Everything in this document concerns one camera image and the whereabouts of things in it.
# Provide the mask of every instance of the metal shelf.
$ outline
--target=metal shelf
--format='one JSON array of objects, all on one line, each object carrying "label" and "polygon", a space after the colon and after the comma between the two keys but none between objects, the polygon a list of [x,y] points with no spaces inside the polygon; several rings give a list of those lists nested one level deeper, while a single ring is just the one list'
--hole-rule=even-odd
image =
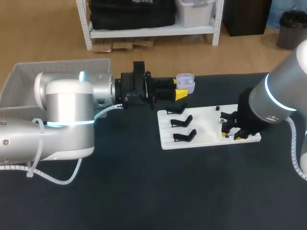
[{"label": "metal shelf", "polygon": [[213,34],[214,26],[197,26],[184,28],[181,24],[176,23],[172,26],[146,28],[137,30],[92,30],[91,38],[110,38],[110,37],[151,37],[151,36],[169,36],[169,35],[199,35]]},{"label": "metal shelf", "polygon": [[92,23],[87,23],[86,0],[76,0],[83,34],[87,50],[92,50],[92,38],[117,38],[117,37],[150,37],[150,36],[170,36],[170,35],[200,35],[213,34],[213,46],[219,42],[221,21],[224,7],[224,0],[216,0],[215,17],[211,18],[210,24],[191,28],[183,27],[179,22],[172,26],[159,28],[145,28],[137,30],[94,30]]}]

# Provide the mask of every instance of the black table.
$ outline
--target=black table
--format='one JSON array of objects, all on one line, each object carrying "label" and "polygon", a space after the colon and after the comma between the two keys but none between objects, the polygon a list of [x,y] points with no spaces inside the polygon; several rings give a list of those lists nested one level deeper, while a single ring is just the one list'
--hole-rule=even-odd
[{"label": "black table", "polygon": [[[189,107],[236,104],[265,74],[196,78]],[[156,111],[168,103],[160,103]],[[286,122],[259,143],[162,150],[156,111],[112,111],[96,124],[94,154],[68,186],[0,172],[2,230],[305,229],[307,182],[294,171]],[[302,145],[304,123],[293,115]],[[59,179],[76,161],[40,162]]]}]

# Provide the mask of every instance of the white board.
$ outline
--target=white board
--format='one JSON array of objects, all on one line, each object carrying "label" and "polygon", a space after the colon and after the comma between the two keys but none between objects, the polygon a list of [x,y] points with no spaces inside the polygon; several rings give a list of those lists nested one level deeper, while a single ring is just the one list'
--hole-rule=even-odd
[{"label": "white board", "polygon": [[[160,130],[161,146],[164,150],[196,148],[216,145],[230,145],[259,142],[261,135],[257,133],[255,136],[250,135],[248,139],[234,140],[234,137],[222,137],[221,112],[231,114],[237,111],[237,104],[220,105],[220,110],[216,111],[216,106],[188,108],[183,114],[167,114],[166,110],[158,111],[158,122]],[[185,121],[189,115],[193,116],[193,120],[187,128],[172,127],[170,120],[176,119]],[[173,134],[188,135],[196,129],[197,135],[191,142],[175,142]]]}]

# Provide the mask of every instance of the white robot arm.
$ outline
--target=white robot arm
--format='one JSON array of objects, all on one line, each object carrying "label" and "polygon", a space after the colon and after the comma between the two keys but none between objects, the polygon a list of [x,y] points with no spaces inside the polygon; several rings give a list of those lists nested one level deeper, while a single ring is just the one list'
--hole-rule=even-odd
[{"label": "white robot arm", "polygon": [[[150,72],[145,72],[144,62],[134,62],[134,71],[122,73],[116,80],[109,73],[40,73],[34,91],[37,104],[47,111],[40,161],[91,155],[95,110],[115,104],[120,108],[140,104],[153,107],[157,99],[175,101],[183,97],[182,93],[188,94],[188,90],[180,90],[178,96],[172,79],[153,79]],[[0,145],[0,165],[34,161],[42,139],[39,124],[12,117],[1,117],[0,122],[0,138],[4,140]]]},{"label": "white robot arm", "polygon": [[[307,120],[307,40],[254,89],[247,89],[240,95],[237,112],[231,115],[222,113],[221,117],[227,120],[222,132],[228,133],[232,127],[239,127],[241,129],[235,134],[235,139],[248,138],[271,124],[289,119],[296,110]],[[300,166],[307,175],[306,139]]]}]

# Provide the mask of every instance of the white spiral cable wrap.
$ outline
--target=white spiral cable wrap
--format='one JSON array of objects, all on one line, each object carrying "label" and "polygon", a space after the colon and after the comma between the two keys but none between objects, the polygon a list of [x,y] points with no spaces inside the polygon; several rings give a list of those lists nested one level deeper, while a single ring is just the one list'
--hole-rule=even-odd
[{"label": "white spiral cable wrap", "polygon": [[305,181],[307,181],[307,175],[303,173],[301,168],[299,167],[297,163],[297,158],[296,158],[296,127],[291,118],[287,118],[286,121],[289,123],[290,128],[291,128],[291,133],[292,133],[292,140],[291,140],[291,159],[292,159],[292,164],[297,172],[297,174],[302,177]]},{"label": "white spiral cable wrap", "polygon": [[[102,114],[105,114],[111,110],[114,110],[114,109],[123,109],[123,105],[122,104],[116,104],[116,105],[113,105],[111,107],[108,107],[104,110],[102,110],[101,112],[99,112],[95,117],[94,117],[94,121],[99,118]],[[39,146],[38,150],[37,150],[37,154],[36,156],[40,156],[41,154],[41,151],[42,151],[42,148],[41,146]],[[38,169],[34,169],[33,170],[33,167],[28,167],[28,166],[23,166],[23,165],[3,165],[3,166],[0,166],[0,170],[20,170],[20,171],[26,171],[26,172],[31,172],[31,170],[33,170],[33,173],[55,183],[55,184],[59,184],[59,185],[67,185],[67,184],[70,184],[76,177],[77,173],[78,173],[78,170],[80,168],[80,165],[81,165],[81,162],[82,162],[82,159],[79,159],[78,160],[78,163],[76,165],[76,168],[75,170],[73,171],[73,174],[71,175],[71,177],[66,180],[66,181],[60,181],[60,180],[57,180],[55,178],[53,178],[52,176],[49,176],[47,174],[45,174],[44,172],[38,170]]]}]

